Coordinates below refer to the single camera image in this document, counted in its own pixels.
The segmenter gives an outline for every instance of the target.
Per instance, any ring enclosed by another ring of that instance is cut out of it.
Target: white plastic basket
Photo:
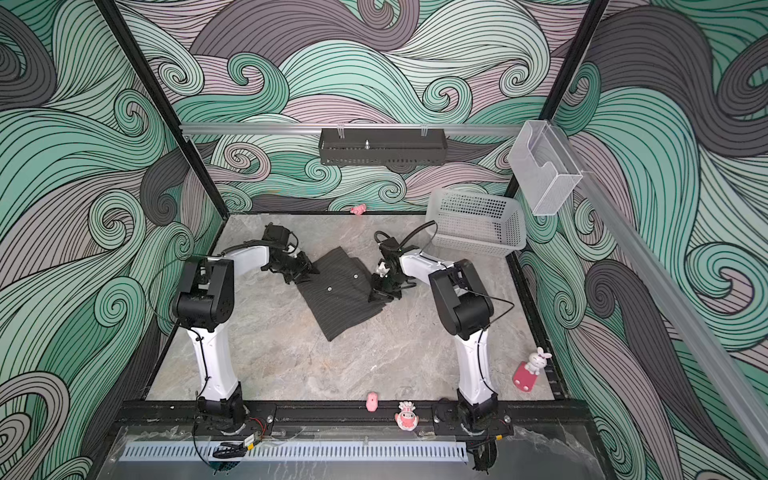
[[[506,257],[525,247],[525,216],[517,200],[462,190],[435,190],[429,196],[427,221],[438,230],[438,247]]]

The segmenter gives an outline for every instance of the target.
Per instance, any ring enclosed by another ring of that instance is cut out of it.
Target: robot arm
[[[291,235],[270,223],[261,240],[228,248],[221,257],[190,257],[184,264],[172,308],[194,345],[200,371],[197,407],[221,421],[224,430],[239,431],[245,419],[227,324],[234,309],[234,277],[259,268],[282,273],[286,283],[307,281],[317,270],[298,240],[289,242]]]
[[[454,336],[462,424],[468,432],[485,430],[496,410],[498,395],[489,378],[485,335],[493,304],[477,270],[469,260],[451,263],[432,258],[417,247],[404,247],[392,237],[380,241],[379,249],[384,258],[372,276],[369,301],[401,298],[402,290],[416,285],[413,279],[430,285],[440,322]]]

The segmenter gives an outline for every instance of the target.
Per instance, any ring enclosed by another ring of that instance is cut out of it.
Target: pink toy
[[[413,412],[413,402],[400,402],[400,413],[395,414],[395,422],[401,430],[411,432],[419,424],[419,417]]]
[[[379,394],[376,392],[371,392],[368,394],[368,399],[366,400],[366,408],[369,412],[375,412],[377,408],[379,408]]]
[[[368,210],[368,207],[366,207],[365,204],[360,204],[357,207],[352,207],[349,209],[350,212],[352,212],[355,215],[362,215]]]
[[[536,351],[528,357],[528,362],[520,362],[515,371],[515,376],[512,377],[515,386],[523,392],[530,392],[541,369],[547,366],[547,359],[551,357],[551,353],[545,353],[540,346],[536,347]]]

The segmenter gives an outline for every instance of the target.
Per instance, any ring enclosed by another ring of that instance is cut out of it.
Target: wave pattern wallpaper
[[[118,3],[182,122],[521,124],[541,111],[589,1]],[[454,137],[449,164],[397,171],[323,166],[317,136],[197,142],[232,211],[407,211],[448,185],[502,194],[512,140]]]
[[[768,399],[768,2],[609,14],[556,121]],[[589,200],[527,226],[523,270],[619,478],[768,478]]]
[[[0,3],[0,476],[84,478],[221,223],[92,0]]]

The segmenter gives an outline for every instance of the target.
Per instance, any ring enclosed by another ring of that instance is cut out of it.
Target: striped fabric
[[[342,247],[337,247],[317,260],[315,266],[320,274],[296,287],[329,342],[382,311],[382,303],[368,303],[371,273],[360,259],[348,257]]]

